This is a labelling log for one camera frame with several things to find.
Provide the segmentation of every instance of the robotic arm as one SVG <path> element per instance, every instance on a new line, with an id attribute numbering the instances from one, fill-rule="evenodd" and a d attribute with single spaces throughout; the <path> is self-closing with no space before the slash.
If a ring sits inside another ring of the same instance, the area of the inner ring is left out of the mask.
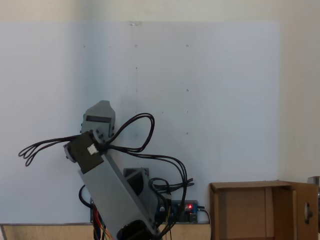
<path id="1" fill-rule="evenodd" d="M 123 129 L 141 118 L 151 121 L 149 135 L 142 147 L 127 148 L 111 144 Z M 187 178 L 185 166 L 174 157 L 140 153 L 148 145 L 154 127 L 153 116 L 141 113 L 128 120 L 114 134 L 115 111 L 109 101 L 100 101 L 83 115 L 80 135 L 35 143 L 22 150 L 19 156 L 27 159 L 25 165 L 29 166 L 40 150 L 69 142 L 64 145 L 66 157 L 79 164 L 79 174 L 110 235 L 117 240 L 160 240 L 179 221 L 185 209 L 190 211 L 190 205 L 185 206 L 185 198 L 187 187 L 193 185 L 193 179 Z M 43 144 L 48 145 L 35 151 Z M 138 158 L 169 162 L 179 170 L 182 183 L 169 185 L 162 178 L 150 179 L 148 171 L 143 168 L 124 176 L 108 154 L 110 149 Z M 156 180 L 164 181 L 166 185 L 153 184 Z M 182 199 L 176 203 L 176 209 L 170 215 L 171 192 L 179 188 L 183 188 Z M 166 222 L 166 226 L 159 232 L 158 227 L 163 222 Z"/>

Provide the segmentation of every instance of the white backdrop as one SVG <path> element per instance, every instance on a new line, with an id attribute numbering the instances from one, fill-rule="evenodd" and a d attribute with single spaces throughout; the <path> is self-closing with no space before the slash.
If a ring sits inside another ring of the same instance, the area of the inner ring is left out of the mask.
<path id="1" fill-rule="evenodd" d="M 18 152 L 77 134 L 100 100 L 115 110 L 116 129 L 154 115 L 145 152 L 184 162 L 189 200 L 208 207 L 210 182 L 277 179 L 279 37 L 268 21 L 0 23 L 0 224 L 89 221 L 79 167 L 62 146 L 28 168 Z M 148 129 L 135 123 L 117 144 L 140 146 Z M 120 168 L 181 181 L 167 163 L 112 154 Z"/>

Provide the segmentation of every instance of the orange wire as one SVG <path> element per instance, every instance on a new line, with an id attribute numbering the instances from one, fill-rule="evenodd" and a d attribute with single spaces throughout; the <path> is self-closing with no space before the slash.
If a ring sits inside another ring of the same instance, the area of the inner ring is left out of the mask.
<path id="1" fill-rule="evenodd" d="M 106 235 L 108 236 L 108 238 L 111 239 L 111 235 L 109 234 L 108 230 L 105 231 L 104 226 L 102 226 L 102 223 L 100 222 L 99 215 L 98 215 L 98 210 L 97 210 L 96 208 L 95 208 L 95 214 L 94 214 L 94 216 L 95 216 L 96 222 L 98 223 L 98 225 L 99 225 L 100 228 L 102 229 L 102 232 L 105 232 Z"/>

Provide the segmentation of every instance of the white wall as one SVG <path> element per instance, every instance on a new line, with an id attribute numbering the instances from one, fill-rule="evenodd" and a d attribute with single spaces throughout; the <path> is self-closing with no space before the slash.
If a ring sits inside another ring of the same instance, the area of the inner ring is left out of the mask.
<path id="1" fill-rule="evenodd" d="M 228 21 L 281 24 L 279 178 L 320 172 L 317 0 L 0 0 L 0 21 Z"/>

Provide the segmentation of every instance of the cardboard box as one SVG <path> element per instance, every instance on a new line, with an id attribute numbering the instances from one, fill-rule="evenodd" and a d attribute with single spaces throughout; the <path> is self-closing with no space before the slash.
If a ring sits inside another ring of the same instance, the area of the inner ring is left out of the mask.
<path id="1" fill-rule="evenodd" d="M 212 240 L 317 240 L 318 186 L 284 181 L 210 184 Z"/>

